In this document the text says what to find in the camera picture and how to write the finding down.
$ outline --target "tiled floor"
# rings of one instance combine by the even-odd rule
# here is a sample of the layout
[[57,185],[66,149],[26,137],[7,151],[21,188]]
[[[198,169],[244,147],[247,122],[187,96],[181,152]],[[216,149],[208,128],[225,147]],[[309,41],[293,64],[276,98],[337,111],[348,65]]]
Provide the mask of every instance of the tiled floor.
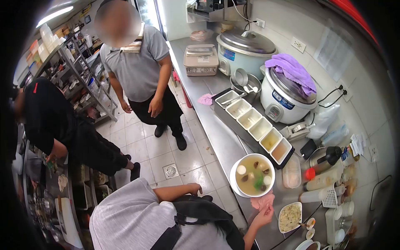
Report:
[[[174,88],[171,83],[169,85],[184,113],[181,122],[188,143],[186,150],[178,149],[170,129],[156,138],[155,125],[142,123],[135,113],[127,114],[121,109],[116,110],[117,122],[105,122],[96,128],[97,131],[120,147],[124,154],[130,154],[132,162],[140,162],[140,176],[152,188],[196,182],[202,186],[203,195],[211,195],[215,204],[233,216],[239,228],[245,228],[246,222],[229,182],[195,111],[186,106],[181,86]],[[171,164],[175,164],[178,176],[167,178],[163,167]],[[127,184],[129,175],[129,170],[119,171],[116,174],[117,186]]]

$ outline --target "ceiling light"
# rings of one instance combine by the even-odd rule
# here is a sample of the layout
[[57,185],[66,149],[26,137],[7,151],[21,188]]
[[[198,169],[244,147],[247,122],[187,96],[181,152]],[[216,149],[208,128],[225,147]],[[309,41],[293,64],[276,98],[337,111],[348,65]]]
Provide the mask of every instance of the ceiling light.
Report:
[[39,27],[40,25],[44,24],[45,22],[55,18],[56,16],[59,16],[61,14],[67,13],[68,11],[71,11],[73,9],[73,6],[69,6],[67,8],[61,9],[59,11],[56,11],[50,15],[48,15],[47,17],[43,18],[42,20],[39,21],[38,25],[36,26]]

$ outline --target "red bottle cap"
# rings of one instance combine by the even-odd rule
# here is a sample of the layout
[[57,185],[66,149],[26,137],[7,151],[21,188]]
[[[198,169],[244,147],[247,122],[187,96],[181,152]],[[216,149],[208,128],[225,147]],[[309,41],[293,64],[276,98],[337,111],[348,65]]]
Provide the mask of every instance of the red bottle cap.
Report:
[[307,180],[311,180],[312,178],[315,177],[315,170],[313,168],[309,168],[309,169],[307,169],[305,175],[306,175]]

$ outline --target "gray polo shirt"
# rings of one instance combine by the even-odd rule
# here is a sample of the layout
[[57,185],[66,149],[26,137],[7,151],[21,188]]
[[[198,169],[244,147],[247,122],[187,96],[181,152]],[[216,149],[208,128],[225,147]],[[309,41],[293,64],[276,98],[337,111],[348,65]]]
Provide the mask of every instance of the gray polo shirt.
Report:
[[[175,225],[171,202],[158,203],[146,179],[138,178],[105,198],[93,210],[89,229],[95,250],[148,250],[164,231]],[[213,223],[185,225],[174,250],[230,250],[221,230]]]
[[113,72],[125,95],[134,102],[144,102],[157,90],[160,65],[158,61],[169,55],[169,48],[161,32],[144,25],[139,53],[122,52],[103,44],[100,57],[105,70]]

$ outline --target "rice cooker lid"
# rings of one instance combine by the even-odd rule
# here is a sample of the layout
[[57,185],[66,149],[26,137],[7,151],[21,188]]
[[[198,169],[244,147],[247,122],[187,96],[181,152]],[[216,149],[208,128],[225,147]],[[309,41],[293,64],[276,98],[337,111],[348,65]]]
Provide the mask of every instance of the rice cooker lid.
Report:
[[275,52],[274,43],[265,36],[250,30],[233,29],[221,33],[220,39],[238,50],[258,54]]
[[307,96],[300,84],[286,78],[283,73],[276,72],[275,67],[269,68],[268,72],[271,76],[271,79],[280,88],[280,90],[294,100],[303,104],[313,104],[317,100],[317,96],[315,94]]

